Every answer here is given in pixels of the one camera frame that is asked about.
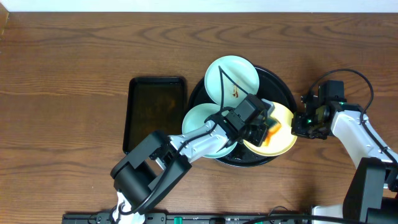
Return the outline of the green and yellow sponge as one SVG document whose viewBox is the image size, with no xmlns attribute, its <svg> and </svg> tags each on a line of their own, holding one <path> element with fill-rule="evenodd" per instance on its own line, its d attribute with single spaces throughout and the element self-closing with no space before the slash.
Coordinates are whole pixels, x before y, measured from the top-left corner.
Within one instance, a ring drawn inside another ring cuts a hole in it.
<svg viewBox="0 0 398 224">
<path fill-rule="evenodd" d="M 278 122 L 278 120 L 271 118 L 266 120 L 265 125 L 267 127 L 267 132 L 263 145 L 268 146 L 271 141 L 271 137 L 279 131 L 282 125 Z"/>
</svg>

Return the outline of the yellow plate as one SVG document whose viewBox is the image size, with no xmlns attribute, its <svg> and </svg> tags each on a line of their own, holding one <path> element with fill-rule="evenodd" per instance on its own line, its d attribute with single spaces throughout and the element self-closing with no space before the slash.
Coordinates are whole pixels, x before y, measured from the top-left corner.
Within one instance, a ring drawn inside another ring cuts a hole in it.
<svg viewBox="0 0 398 224">
<path fill-rule="evenodd" d="M 282 125 L 279 131 L 271 137 L 268 146 L 257 147 L 247 141 L 243 144 L 252 152 L 261 156 L 278 156 L 287 152 L 296 142 L 297 136 L 291 134 L 293 113 L 284 105 L 274 102 L 275 109 L 269 118 L 278 120 Z"/>
</svg>

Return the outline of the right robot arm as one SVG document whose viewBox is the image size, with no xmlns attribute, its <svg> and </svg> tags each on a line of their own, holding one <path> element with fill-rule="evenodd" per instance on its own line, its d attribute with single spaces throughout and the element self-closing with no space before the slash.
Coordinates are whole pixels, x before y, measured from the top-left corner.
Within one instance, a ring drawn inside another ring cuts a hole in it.
<svg viewBox="0 0 398 224">
<path fill-rule="evenodd" d="M 383 196 L 397 191 L 397 153 L 370 125 L 359 105 L 329 101 L 317 109 L 296 112 L 292 134 L 309 139 L 336 137 L 356 172 L 343 203 L 312 208 L 312 223 L 397 223 L 397 199 Z"/>
</svg>

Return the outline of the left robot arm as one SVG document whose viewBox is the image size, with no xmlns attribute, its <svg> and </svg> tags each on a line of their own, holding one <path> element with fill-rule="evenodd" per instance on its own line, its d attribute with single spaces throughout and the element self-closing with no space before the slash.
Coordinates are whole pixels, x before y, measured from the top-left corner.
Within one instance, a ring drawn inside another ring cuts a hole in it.
<svg viewBox="0 0 398 224">
<path fill-rule="evenodd" d="M 240 140 L 260 146 L 277 122 L 258 114 L 242 119 L 230 111 L 210 115 L 200 128 L 181 135 L 154 131 L 111 171 L 118 204 L 117 223 L 143 223 L 154 208 L 192 168 L 197 159 Z"/>
</svg>

